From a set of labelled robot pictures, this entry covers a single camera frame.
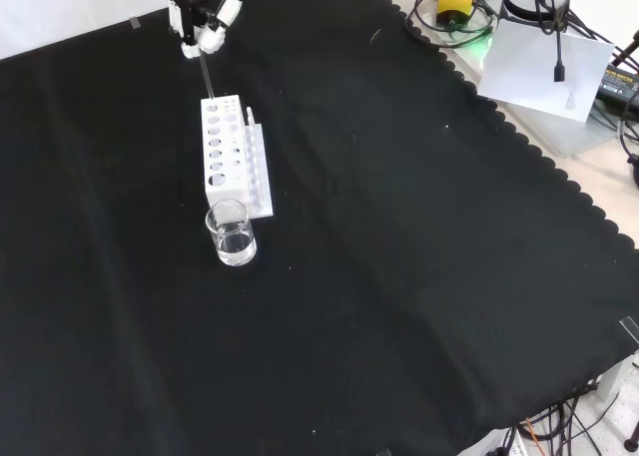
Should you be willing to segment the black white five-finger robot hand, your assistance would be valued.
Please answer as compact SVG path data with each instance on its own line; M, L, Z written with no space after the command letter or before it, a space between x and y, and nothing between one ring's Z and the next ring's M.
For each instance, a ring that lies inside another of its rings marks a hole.
M169 0L169 24L180 37L185 57L195 59L217 52L242 5L241 0L221 0L217 10L209 10L199 7L195 0Z

